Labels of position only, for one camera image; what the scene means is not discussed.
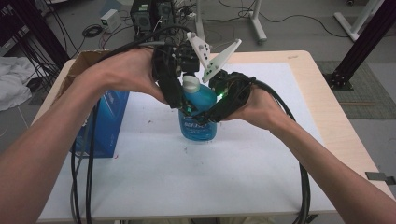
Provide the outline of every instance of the black metal frame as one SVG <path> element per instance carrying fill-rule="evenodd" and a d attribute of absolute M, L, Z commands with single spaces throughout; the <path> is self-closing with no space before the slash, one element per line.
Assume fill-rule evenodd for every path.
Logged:
<path fill-rule="evenodd" d="M 348 81 L 396 22 L 396 1 L 385 0 L 332 74 L 324 74 L 332 90 L 351 89 Z"/>
<path fill-rule="evenodd" d="M 37 41 L 59 70 L 61 70 L 64 64 L 70 60 L 70 57 L 56 35 L 48 27 L 41 13 L 36 8 L 35 2 L 31 0 L 10 0 L 8 3 L 29 28 L 30 32 L 35 35 Z"/>

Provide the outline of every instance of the forearm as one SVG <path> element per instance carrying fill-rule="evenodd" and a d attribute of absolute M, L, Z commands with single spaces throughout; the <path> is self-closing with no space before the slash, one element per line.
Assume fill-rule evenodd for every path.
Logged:
<path fill-rule="evenodd" d="M 81 124 L 104 93 L 95 84 L 97 80 L 93 76 L 77 78 L 1 155 L 0 219 L 5 223 L 32 223 L 40 215 Z"/>
<path fill-rule="evenodd" d="M 282 121 L 272 133 L 311 174 L 346 223 L 394 223 L 396 202 L 341 163 L 294 121 Z"/>

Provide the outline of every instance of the white table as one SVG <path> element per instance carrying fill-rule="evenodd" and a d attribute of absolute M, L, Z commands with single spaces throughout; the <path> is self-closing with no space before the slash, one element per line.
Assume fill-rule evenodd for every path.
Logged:
<path fill-rule="evenodd" d="M 309 53 L 235 53 L 229 63 L 286 63 L 304 98 L 301 111 L 312 115 L 315 125 L 308 127 L 310 132 L 316 132 L 316 138 L 358 174 L 377 172 Z M 48 109 L 69 66 L 64 67 L 37 117 Z M 93 218 L 263 216 L 295 214 L 299 210 L 298 162 L 288 150 L 276 150 L 280 142 L 262 141 L 274 140 L 271 134 L 243 121 L 222 122 L 213 141 L 193 143 L 175 132 L 176 110 L 138 93 L 130 97 L 135 104 L 127 107 L 115 158 L 95 160 Z M 292 111 L 299 110 L 295 106 L 290 107 Z M 136 114 L 140 116 L 137 119 L 134 111 L 146 112 Z M 71 218 L 69 170 L 66 158 L 40 220 Z M 85 174 L 82 169 L 78 176 L 81 187 Z M 311 212 L 335 212 L 311 182 Z M 375 184 L 392 195 L 385 183 Z M 79 192 L 79 198 L 84 198 L 83 190 Z"/>

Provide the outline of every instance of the bottle label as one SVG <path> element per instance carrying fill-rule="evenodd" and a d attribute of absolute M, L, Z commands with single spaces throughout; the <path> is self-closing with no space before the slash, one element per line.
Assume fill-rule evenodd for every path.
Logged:
<path fill-rule="evenodd" d="M 211 126 L 208 123 L 204 125 L 199 125 L 191 117 L 184 117 L 183 119 L 185 131 L 191 134 L 207 134 L 211 132 Z"/>

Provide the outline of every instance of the white cloth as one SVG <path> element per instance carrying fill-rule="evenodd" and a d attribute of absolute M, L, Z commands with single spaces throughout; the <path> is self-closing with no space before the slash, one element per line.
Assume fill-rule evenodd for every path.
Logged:
<path fill-rule="evenodd" d="M 35 73 L 27 58 L 0 57 L 0 111 L 25 102 L 32 96 L 27 84 Z"/>

